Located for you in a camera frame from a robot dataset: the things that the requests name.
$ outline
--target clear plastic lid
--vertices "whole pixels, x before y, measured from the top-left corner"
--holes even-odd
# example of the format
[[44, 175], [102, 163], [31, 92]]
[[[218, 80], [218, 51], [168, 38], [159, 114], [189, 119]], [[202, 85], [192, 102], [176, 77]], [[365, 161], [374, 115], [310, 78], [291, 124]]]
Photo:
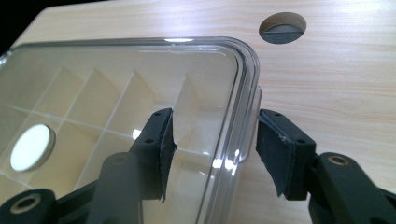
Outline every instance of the clear plastic lid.
[[[177, 151], [166, 201], [143, 201], [144, 221], [215, 221], [213, 206], [228, 203], [237, 165], [248, 155], [259, 70], [255, 53], [227, 37], [40, 43], [9, 51], [0, 58], [0, 203], [28, 189], [51, 189], [61, 198], [91, 183], [106, 157], [130, 149], [153, 112], [172, 107]], [[36, 124], [55, 132], [53, 150], [35, 169], [17, 172], [13, 148]]]

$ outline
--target dark background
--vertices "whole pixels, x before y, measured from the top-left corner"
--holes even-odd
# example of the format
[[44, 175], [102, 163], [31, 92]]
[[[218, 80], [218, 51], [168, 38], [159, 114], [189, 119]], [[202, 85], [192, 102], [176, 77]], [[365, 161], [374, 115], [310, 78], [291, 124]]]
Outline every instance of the dark background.
[[105, 0], [0, 0], [0, 55], [44, 8], [99, 1]]

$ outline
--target light wood surface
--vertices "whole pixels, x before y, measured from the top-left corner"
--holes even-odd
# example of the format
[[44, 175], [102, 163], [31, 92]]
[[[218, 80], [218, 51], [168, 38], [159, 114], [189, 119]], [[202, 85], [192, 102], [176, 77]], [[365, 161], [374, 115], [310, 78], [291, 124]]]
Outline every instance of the light wood surface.
[[[302, 15], [305, 34], [286, 45], [259, 36], [277, 13]], [[231, 36], [259, 55], [263, 108], [283, 113], [318, 144], [355, 159], [396, 192], [396, 2], [355, 0], [110, 1], [43, 11], [26, 42]], [[244, 164], [234, 223], [309, 223], [307, 202], [277, 198], [257, 153]]]

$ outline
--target white round object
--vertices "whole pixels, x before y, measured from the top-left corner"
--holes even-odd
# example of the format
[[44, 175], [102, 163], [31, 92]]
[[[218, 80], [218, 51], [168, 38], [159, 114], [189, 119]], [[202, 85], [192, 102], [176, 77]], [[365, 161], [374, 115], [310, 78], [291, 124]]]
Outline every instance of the white round object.
[[18, 139], [11, 154], [11, 166], [17, 172], [40, 166], [50, 155], [55, 143], [55, 132], [45, 124], [29, 128]]

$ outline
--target plastic container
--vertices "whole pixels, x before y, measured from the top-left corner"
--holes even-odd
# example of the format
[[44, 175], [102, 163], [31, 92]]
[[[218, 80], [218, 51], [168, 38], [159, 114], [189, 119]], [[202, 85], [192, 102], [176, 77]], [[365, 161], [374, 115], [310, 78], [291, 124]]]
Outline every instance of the plastic container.
[[[97, 179], [151, 113], [172, 107], [177, 152], [166, 201], [143, 201], [145, 223], [223, 223], [247, 157], [261, 90], [254, 51], [228, 37], [37, 43], [0, 58], [0, 203], [27, 189], [57, 198]], [[21, 134], [56, 132], [48, 159], [16, 172]]]

